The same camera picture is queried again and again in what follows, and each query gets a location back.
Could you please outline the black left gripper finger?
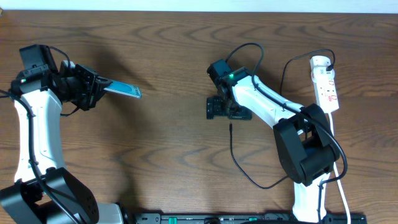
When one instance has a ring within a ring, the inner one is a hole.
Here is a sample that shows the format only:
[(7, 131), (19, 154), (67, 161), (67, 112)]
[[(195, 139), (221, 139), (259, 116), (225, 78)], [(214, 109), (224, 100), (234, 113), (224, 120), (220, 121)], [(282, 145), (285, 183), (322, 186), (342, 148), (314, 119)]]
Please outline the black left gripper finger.
[(90, 100), (90, 108), (94, 108), (96, 106), (96, 103), (105, 95), (106, 91), (101, 90), (97, 91), (96, 93), (92, 94), (91, 100)]
[(107, 87), (110, 86), (110, 84), (112, 84), (113, 81), (108, 79), (108, 78), (104, 78), (104, 77), (100, 77), (100, 76), (95, 76), (94, 78), (94, 88), (96, 91), (105, 91), (105, 89)]

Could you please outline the blue Galaxy smartphone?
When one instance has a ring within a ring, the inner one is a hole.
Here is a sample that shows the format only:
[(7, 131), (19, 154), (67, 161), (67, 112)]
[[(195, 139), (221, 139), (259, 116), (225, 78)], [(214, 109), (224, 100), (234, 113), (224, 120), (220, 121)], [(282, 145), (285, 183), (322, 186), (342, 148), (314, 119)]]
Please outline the blue Galaxy smartphone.
[(116, 80), (113, 80), (112, 83), (104, 90), (134, 98), (142, 98), (142, 93), (138, 86), (119, 82)]

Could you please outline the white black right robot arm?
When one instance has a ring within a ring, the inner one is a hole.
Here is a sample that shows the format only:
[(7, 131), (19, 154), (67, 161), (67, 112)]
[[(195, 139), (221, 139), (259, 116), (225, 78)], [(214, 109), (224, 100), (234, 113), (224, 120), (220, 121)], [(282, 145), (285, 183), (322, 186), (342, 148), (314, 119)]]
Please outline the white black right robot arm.
[(221, 103), (210, 103), (214, 115), (243, 119), (249, 110), (273, 132), (280, 164), (294, 182), (294, 217), (300, 222), (322, 222), (326, 216), (324, 187), (331, 182), (333, 164), (344, 157), (316, 104), (304, 107), (263, 84), (245, 67), (233, 70), (225, 60), (212, 63), (207, 74), (218, 90)]

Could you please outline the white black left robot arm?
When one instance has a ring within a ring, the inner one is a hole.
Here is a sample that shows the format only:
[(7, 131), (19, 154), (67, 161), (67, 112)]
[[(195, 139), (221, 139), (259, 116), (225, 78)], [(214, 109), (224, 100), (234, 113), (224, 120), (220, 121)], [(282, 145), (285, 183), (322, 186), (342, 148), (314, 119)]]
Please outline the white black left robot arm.
[(65, 59), (56, 65), (53, 48), (20, 49), (24, 64), (10, 89), (19, 116), (20, 154), (14, 183), (1, 190), (1, 206), (16, 223), (126, 223), (116, 203), (99, 203), (65, 166), (60, 137), (62, 105), (87, 111), (117, 82)]

